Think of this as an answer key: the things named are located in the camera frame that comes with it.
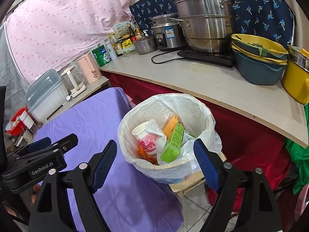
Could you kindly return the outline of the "person's left hand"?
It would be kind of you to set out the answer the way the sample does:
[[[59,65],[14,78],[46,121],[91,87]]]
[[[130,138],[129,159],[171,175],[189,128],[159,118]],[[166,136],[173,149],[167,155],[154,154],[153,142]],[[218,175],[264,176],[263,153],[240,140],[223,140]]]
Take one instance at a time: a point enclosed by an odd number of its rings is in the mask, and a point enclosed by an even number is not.
[[[26,220],[32,211],[39,191],[40,185],[36,184],[19,194],[13,194],[12,198],[3,201],[4,207],[9,214]]]

